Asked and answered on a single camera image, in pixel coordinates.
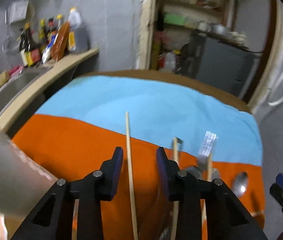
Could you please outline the large silver spoon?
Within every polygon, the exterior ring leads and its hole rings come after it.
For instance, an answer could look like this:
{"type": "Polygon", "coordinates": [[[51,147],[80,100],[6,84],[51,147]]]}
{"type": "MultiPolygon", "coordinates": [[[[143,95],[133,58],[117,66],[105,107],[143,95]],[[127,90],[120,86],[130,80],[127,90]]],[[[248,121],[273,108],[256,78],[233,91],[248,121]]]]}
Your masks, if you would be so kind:
{"type": "Polygon", "coordinates": [[[246,190],[248,185],[248,174],[246,172],[240,172],[236,175],[233,184],[232,184],[232,191],[233,193],[238,197],[242,197],[246,190]]]}

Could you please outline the wooden chopstick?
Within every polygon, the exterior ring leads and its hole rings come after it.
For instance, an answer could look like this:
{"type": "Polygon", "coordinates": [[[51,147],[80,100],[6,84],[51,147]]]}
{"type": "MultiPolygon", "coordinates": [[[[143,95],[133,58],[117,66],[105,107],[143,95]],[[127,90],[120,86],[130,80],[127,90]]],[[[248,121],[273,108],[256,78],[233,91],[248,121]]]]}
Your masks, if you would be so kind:
{"type": "MultiPolygon", "coordinates": [[[[212,154],[210,153],[207,158],[207,175],[206,175],[206,181],[211,182],[212,181],[212,154]]],[[[206,221],[207,214],[206,214],[206,201],[203,201],[203,207],[202,207],[202,224],[206,221]]]]}
{"type": "MultiPolygon", "coordinates": [[[[177,137],[174,137],[173,139],[173,160],[178,164],[179,154],[178,154],[178,138],[177,137]]],[[[179,209],[179,202],[176,201],[173,204],[173,221],[172,221],[171,236],[170,236],[171,240],[176,239],[178,209],[179,209]]]]}
{"type": "Polygon", "coordinates": [[[130,130],[129,130],[129,113],[128,112],[125,113],[125,127],[126,127],[126,149],[127,149],[129,198],[130,198],[130,206],[131,206],[133,238],[134,240],[138,240],[138,225],[137,225],[137,215],[136,215],[136,208],[135,208],[132,154],[131,154],[131,138],[130,138],[130,130]]]}

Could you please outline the silver fork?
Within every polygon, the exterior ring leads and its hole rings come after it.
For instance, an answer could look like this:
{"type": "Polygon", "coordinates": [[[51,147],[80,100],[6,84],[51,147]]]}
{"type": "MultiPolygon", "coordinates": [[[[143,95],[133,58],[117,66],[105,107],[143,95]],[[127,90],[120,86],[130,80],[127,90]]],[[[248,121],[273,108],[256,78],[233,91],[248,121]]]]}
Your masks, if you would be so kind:
{"type": "Polygon", "coordinates": [[[208,159],[214,149],[217,139],[218,136],[215,133],[206,131],[197,156],[197,163],[200,171],[207,170],[208,159]]]}

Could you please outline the kitchen counter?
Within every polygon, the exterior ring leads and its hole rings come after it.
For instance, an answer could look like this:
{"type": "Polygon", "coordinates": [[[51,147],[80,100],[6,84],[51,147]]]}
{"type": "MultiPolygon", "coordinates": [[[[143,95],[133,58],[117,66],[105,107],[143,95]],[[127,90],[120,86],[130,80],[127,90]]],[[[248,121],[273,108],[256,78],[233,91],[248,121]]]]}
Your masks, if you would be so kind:
{"type": "Polygon", "coordinates": [[[7,132],[22,112],[35,97],[41,94],[53,82],[67,71],[99,53],[98,48],[90,49],[81,54],[69,54],[57,61],[48,71],[22,90],[0,114],[0,131],[7,132]]]}

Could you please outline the silver spoon middle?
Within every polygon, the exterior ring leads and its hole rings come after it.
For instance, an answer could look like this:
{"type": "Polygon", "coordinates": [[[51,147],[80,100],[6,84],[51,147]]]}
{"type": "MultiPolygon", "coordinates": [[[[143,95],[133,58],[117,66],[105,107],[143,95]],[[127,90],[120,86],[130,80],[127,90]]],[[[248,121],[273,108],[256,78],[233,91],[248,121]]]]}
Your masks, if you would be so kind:
{"type": "MultiPolygon", "coordinates": [[[[205,180],[206,181],[206,175],[200,170],[198,166],[192,165],[187,168],[185,168],[185,171],[189,174],[193,175],[196,179],[199,180],[205,180]]],[[[212,168],[212,181],[214,179],[220,179],[221,174],[217,168],[212,168]]]]}

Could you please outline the orange cloth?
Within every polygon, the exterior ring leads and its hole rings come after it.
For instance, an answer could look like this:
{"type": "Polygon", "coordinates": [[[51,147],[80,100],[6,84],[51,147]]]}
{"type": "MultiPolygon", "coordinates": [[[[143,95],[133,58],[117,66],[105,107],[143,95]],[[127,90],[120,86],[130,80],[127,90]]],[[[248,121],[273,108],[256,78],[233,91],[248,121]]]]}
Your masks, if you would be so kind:
{"type": "MultiPolygon", "coordinates": [[[[35,114],[14,135],[13,142],[33,161],[57,178],[75,181],[97,170],[112,157],[116,147],[126,147],[126,137],[86,122],[35,114]]],[[[173,208],[159,192],[157,146],[131,139],[135,207],[139,239],[158,239],[173,208]]],[[[259,226],[265,224],[265,194],[262,169],[241,163],[217,162],[222,180],[231,185],[235,176],[248,173],[248,189],[241,202],[259,226]]],[[[133,239],[127,166],[122,167],[118,191],[111,202],[102,202],[105,239],[133,239]]]]}

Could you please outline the steel sink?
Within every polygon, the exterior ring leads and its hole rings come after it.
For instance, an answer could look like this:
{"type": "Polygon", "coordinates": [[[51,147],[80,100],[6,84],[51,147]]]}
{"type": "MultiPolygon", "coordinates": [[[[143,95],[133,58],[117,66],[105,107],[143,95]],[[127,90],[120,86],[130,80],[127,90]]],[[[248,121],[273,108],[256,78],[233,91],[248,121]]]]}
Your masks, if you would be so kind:
{"type": "Polygon", "coordinates": [[[21,70],[18,75],[3,84],[0,87],[0,115],[19,94],[49,70],[50,68],[45,67],[21,70]]]}

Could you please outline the yellow sponge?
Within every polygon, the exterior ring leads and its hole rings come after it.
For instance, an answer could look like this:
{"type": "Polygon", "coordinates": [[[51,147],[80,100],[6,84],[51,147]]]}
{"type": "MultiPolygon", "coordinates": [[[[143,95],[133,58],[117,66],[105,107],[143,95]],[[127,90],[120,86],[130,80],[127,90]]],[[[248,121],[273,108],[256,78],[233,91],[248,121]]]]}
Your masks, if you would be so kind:
{"type": "Polygon", "coordinates": [[[7,71],[4,71],[0,74],[0,87],[3,86],[7,81],[9,81],[10,75],[7,71]]]}

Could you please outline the grey cabinet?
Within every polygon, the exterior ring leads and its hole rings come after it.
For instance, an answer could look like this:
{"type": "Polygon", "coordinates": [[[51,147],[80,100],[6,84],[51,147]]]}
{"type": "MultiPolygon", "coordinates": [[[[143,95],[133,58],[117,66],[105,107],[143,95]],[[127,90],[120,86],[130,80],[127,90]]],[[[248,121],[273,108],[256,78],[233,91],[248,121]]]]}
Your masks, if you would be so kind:
{"type": "Polygon", "coordinates": [[[182,75],[240,97],[257,54],[217,39],[190,35],[182,75]]]}

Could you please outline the metal pot on cabinet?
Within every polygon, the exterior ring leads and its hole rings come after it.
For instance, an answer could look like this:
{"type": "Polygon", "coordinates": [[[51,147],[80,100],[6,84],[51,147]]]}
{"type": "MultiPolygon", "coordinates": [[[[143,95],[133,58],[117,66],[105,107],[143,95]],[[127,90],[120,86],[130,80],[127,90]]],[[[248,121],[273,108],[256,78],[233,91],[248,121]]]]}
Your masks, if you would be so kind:
{"type": "Polygon", "coordinates": [[[230,35],[230,30],[226,26],[222,24],[216,24],[216,23],[210,24],[210,32],[216,35],[220,35],[220,36],[230,35]]]}

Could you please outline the brown sauce pouch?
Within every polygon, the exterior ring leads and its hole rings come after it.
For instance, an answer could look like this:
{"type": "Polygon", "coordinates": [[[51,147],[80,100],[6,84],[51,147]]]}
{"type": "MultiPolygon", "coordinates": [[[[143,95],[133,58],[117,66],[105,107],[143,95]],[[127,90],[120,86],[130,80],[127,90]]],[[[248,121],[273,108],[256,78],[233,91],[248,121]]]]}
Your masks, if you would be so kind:
{"type": "Polygon", "coordinates": [[[68,42],[68,36],[70,32],[70,24],[69,22],[65,22],[59,29],[55,43],[51,49],[51,57],[54,59],[55,62],[59,61],[65,52],[65,48],[68,42]]]}

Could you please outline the dark soy sauce bottle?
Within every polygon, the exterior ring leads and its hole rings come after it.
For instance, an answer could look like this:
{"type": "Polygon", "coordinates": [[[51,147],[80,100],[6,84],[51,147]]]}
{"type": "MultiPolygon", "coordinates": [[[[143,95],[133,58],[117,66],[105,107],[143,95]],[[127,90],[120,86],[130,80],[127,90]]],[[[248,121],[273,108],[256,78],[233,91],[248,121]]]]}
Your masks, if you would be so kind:
{"type": "Polygon", "coordinates": [[[23,33],[25,41],[23,53],[26,58],[28,67],[32,67],[41,61],[41,53],[39,51],[39,46],[32,38],[30,23],[25,23],[23,33]]]}

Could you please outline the large clear oil jug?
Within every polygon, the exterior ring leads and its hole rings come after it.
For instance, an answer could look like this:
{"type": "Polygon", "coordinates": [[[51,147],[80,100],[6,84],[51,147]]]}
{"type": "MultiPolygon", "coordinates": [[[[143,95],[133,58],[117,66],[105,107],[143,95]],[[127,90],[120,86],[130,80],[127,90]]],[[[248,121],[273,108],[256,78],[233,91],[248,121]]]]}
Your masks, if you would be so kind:
{"type": "Polygon", "coordinates": [[[89,50],[86,26],[76,7],[72,7],[69,12],[68,22],[70,31],[68,36],[68,51],[73,54],[84,53],[89,50]]]}

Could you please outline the green box on shelf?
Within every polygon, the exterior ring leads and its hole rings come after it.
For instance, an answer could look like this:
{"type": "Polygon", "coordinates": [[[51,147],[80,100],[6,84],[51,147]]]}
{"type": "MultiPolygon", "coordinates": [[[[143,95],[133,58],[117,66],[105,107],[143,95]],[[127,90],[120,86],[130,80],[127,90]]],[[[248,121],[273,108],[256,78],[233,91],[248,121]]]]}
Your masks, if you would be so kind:
{"type": "Polygon", "coordinates": [[[176,26],[184,26],[186,23],[186,18],[175,14],[165,14],[164,23],[176,26]]]}

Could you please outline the wooden shelf unit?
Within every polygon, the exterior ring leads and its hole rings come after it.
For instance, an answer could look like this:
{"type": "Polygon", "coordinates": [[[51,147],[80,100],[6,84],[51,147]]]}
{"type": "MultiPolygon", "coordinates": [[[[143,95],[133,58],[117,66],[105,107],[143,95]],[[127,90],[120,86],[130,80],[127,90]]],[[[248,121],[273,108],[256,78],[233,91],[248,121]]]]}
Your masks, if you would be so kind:
{"type": "Polygon", "coordinates": [[[237,0],[157,0],[160,10],[175,16],[180,27],[194,28],[199,22],[222,24],[234,28],[237,0]]]}

